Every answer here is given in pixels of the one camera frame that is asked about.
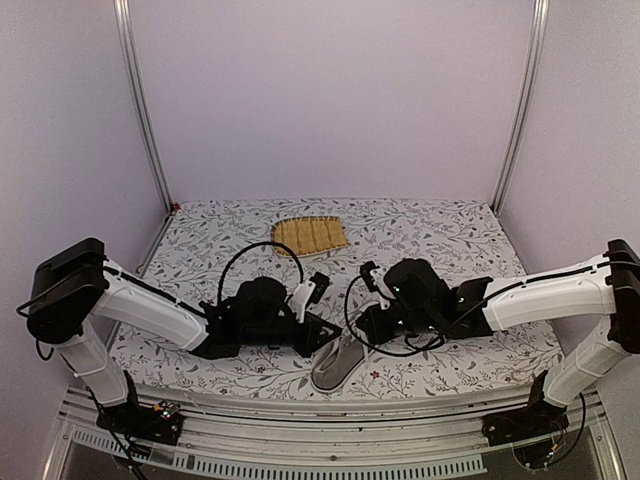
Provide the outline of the grey canvas sneaker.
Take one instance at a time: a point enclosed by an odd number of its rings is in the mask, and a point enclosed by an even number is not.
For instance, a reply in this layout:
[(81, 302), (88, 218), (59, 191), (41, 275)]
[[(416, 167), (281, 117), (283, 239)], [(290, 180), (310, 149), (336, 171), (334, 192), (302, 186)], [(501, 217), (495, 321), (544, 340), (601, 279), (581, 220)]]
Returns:
[(340, 358), (340, 343), (344, 336), (323, 346), (317, 353), (311, 369), (311, 384), (319, 392), (329, 394), (340, 389), (354, 373)]

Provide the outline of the white shoelace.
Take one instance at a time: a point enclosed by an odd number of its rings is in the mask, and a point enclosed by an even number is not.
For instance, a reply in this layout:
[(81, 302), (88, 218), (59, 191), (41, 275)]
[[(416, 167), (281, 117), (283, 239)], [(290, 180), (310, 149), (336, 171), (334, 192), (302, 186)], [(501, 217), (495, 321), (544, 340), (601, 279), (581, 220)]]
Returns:
[(348, 312), (348, 301), (345, 301), (343, 310), (347, 333), (340, 343), (339, 353), (344, 364), (348, 365), (351, 370), (354, 370), (369, 360), (372, 349), (365, 344), (358, 328), (353, 324), (353, 320)]

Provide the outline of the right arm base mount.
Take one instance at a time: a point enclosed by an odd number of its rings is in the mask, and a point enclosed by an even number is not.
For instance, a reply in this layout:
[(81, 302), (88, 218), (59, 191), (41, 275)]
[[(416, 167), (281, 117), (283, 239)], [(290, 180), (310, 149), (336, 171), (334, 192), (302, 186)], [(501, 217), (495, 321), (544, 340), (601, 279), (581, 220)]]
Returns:
[(484, 416), (481, 433), (490, 446), (551, 434), (568, 427), (566, 411), (567, 407), (557, 407), (544, 400), (528, 402), (521, 408)]

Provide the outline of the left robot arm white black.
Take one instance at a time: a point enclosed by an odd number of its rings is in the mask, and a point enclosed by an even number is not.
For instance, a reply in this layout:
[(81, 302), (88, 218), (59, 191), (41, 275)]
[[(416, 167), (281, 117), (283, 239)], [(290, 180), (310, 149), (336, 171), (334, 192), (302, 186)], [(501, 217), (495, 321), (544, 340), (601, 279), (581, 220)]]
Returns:
[(235, 357), (245, 346), (290, 347), (308, 358), (342, 333), (309, 309), (328, 285), (326, 275), (315, 273), (289, 293), (277, 280), (258, 277), (231, 297), (192, 306), (133, 276), (107, 257), (102, 241), (86, 238), (37, 267), (31, 297), (16, 312), (36, 342), (59, 353), (98, 404), (110, 408), (111, 419), (138, 434), (148, 412), (88, 317), (133, 326), (206, 360)]

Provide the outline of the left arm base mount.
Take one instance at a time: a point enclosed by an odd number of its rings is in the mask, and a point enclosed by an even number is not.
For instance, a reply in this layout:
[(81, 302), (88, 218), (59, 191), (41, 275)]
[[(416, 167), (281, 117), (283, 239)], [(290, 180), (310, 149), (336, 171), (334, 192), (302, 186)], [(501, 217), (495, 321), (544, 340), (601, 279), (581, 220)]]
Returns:
[(96, 425), (104, 430), (139, 440), (176, 446), (185, 417), (131, 402), (118, 406), (100, 406)]

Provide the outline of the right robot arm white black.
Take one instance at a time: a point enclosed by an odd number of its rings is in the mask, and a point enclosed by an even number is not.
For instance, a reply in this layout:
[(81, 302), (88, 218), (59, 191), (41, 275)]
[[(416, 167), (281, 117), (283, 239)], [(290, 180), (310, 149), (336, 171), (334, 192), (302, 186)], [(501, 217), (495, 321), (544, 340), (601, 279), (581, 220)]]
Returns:
[(379, 301), (355, 321), (370, 345), (433, 332), (440, 342), (490, 336), (538, 321), (598, 315), (597, 327), (561, 363), (543, 372), (517, 427), (537, 436), (556, 409), (639, 351), (639, 256), (624, 240), (584, 262), (530, 276), (481, 277), (450, 287), (424, 259), (361, 269)]

